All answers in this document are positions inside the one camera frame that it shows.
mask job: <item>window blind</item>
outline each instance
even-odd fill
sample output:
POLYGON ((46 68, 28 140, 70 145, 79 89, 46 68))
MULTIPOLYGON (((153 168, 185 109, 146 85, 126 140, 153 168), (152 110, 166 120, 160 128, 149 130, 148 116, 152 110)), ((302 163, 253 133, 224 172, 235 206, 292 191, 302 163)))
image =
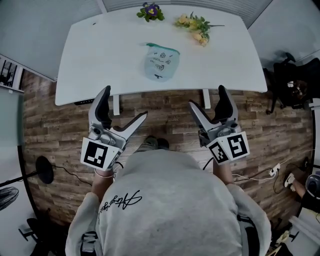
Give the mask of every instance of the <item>window blind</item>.
MULTIPOLYGON (((158 0, 154 2, 158 5, 197 6, 231 13, 240 16, 246 27, 249 28, 271 1, 272 0, 158 0)), ((103 0, 108 12, 129 7, 140 7, 143 2, 143 0, 103 0)))

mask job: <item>purple flower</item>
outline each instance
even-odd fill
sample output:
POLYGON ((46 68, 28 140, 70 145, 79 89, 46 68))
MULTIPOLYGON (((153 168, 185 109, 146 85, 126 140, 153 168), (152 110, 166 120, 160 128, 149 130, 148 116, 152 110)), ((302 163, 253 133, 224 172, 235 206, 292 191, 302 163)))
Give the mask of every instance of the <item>purple flower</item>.
POLYGON ((151 4, 149 6, 146 6, 144 9, 145 9, 146 14, 149 14, 151 16, 157 16, 159 6, 156 4, 151 4))

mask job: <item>chair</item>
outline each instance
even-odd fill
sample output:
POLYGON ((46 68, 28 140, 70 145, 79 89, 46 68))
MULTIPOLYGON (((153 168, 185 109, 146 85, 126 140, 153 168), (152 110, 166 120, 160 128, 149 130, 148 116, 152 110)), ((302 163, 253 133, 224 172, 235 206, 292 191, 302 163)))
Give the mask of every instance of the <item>chair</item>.
POLYGON ((301 109, 311 98, 320 98, 320 60, 314 58, 305 65, 296 66, 289 63, 295 62, 295 58, 288 52, 286 56, 283 62, 273 65, 274 76, 266 68, 263 69, 273 93, 271 110, 266 110, 267 115, 274 112, 278 98, 281 109, 286 106, 301 109), (288 87, 289 82, 293 82, 292 87, 288 87))

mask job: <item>power outlet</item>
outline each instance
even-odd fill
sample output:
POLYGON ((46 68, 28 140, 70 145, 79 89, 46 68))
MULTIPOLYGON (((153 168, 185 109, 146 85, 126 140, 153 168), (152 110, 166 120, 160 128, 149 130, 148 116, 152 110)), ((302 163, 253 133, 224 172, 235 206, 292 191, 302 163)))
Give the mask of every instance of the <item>power outlet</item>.
POLYGON ((269 175, 270 176, 274 176, 277 174, 277 172, 279 172, 280 170, 280 163, 277 163, 273 168, 272 170, 269 171, 269 175))

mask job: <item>wooden floor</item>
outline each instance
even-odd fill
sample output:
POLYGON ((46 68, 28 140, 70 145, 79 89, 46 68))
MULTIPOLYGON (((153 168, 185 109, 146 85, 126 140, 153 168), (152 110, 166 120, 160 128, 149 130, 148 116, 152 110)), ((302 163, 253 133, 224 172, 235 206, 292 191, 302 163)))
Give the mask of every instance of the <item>wooden floor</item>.
MULTIPOLYGON (((81 179, 92 182, 94 170, 80 163, 82 139, 88 135, 88 110, 90 104, 76 106, 55 105, 56 84, 39 76, 25 72, 22 81, 24 90, 24 159, 26 172, 35 170, 35 161, 39 156, 47 157, 53 165, 65 167, 81 179)), ((219 95, 210 90, 211 108, 216 106, 219 95)), ((250 155, 233 162, 232 170, 236 174, 249 176, 267 167, 294 156, 281 166, 279 178, 275 180, 243 181, 240 186, 266 211, 271 220, 283 218, 285 221, 297 213, 299 203, 295 194, 282 189, 283 178, 293 165, 300 164, 311 152, 295 155, 297 152, 311 150, 313 146, 313 125, 310 111, 293 110, 289 107, 281 110, 279 105, 271 115, 266 115, 270 105, 269 93, 231 91, 239 109, 239 123, 246 131, 250 155)), ((212 157, 206 148, 200 148, 198 128, 187 109, 189 99, 201 102, 199 90, 157 91, 135 93, 120 97, 123 112, 112 117, 113 126, 124 126, 136 114, 148 111, 148 117, 142 127, 129 139, 126 150, 119 158, 125 163, 147 135, 166 138, 173 151, 185 152, 193 156, 202 168, 212 157)), ((211 118, 214 111, 206 111, 211 118)), ((212 171, 212 163, 207 167, 212 171)), ((90 186, 81 183, 75 176, 62 168, 54 168, 54 181, 45 185, 37 177, 28 179, 36 206, 41 210, 50 208, 52 220, 68 225, 81 204, 90 186)))

